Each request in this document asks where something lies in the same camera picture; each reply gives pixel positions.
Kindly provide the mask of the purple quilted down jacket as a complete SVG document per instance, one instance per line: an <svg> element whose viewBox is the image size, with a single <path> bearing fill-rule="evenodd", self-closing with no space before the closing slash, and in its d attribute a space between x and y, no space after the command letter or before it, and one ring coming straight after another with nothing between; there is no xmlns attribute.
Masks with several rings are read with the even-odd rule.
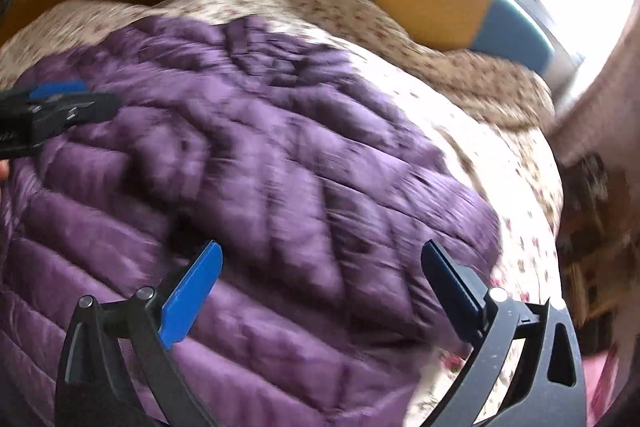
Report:
<svg viewBox="0 0 640 427"><path fill-rule="evenodd" d="M17 82L68 80L118 114L14 161L1 199L1 358L43 421L78 299L208 242L221 277L174 355L221 424L398 426L423 353L465 354L420 252L488 277L497 215L347 53L256 17L149 17Z"/></svg>

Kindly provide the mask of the pink bedding pile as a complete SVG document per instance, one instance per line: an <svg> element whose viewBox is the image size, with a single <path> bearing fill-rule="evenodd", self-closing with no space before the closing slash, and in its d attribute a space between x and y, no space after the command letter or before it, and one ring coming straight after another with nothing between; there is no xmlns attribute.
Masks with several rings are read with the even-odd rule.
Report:
<svg viewBox="0 0 640 427"><path fill-rule="evenodd" d="M618 348L588 355L582 359L587 392L587 426L592 427L612 403L618 369Z"/></svg>

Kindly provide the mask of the cluttered wooden bedside shelf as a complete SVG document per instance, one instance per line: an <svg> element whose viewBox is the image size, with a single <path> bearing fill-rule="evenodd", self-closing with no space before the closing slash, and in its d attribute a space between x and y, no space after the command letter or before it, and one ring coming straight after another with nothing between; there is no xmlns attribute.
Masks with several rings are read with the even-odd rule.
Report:
<svg viewBox="0 0 640 427"><path fill-rule="evenodd" d="M560 169L556 238L563 297L583 355L608 350L614 317L639 282L639 208L623 170L588 154Z"/></svg>

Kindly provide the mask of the floral cream bed quilt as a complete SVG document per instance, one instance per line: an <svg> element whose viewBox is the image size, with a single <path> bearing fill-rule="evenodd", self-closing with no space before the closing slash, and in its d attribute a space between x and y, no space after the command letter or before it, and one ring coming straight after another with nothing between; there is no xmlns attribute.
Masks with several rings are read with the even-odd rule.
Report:
<svg viewBox="0 0 640 427"><path fill-rule="evenodd" d="M347 53L356 72L387 95L439 148L451 176L495 210L499 254L488 277L480 278L486 284L503 286L515 298L536 303L560 295L554 240L562 187L541 128L506 129L474 119L408 72L306 22L288 0L167 0L157 6L67 1L42 14L2 46L1 82L4 87L23 88L18 78L43 57L94 46L112 32L149 17L188 18L210 26L256 17L277 34ZM420 423L436 407L468 354L469 348L463 344L464 355L440 346L423 353L418 385L398 426ZM46 423L11 383L2 358L1 403L12 417L25 423L50 426L54 422L54 403L53 419Z"/></svg>

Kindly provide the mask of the pink window curtain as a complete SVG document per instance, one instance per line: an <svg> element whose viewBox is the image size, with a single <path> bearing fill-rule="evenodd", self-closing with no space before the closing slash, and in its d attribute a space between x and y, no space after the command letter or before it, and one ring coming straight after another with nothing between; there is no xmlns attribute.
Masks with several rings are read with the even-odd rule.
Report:
<svg viewBox="0 0 640 427"><path fill-rule="evenodd" d="M557 161L570 165L606 138L634 127L639 107L639 2L632 5L620 38L588 87L573 83L556 106L547 139Z"/></svg>

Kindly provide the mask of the floral pillow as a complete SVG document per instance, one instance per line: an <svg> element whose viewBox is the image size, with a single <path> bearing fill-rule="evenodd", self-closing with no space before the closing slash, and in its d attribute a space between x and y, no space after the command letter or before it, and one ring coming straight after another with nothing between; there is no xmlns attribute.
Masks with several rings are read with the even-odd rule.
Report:
<svg viewBox="0 0 640 427"><path fill-rule="evenodd" d="M524 129L546 127L554 117L549 88L521 64L469 50L433 50L369 0L288 3L306 22L382 57L478 121Z"/></svg>

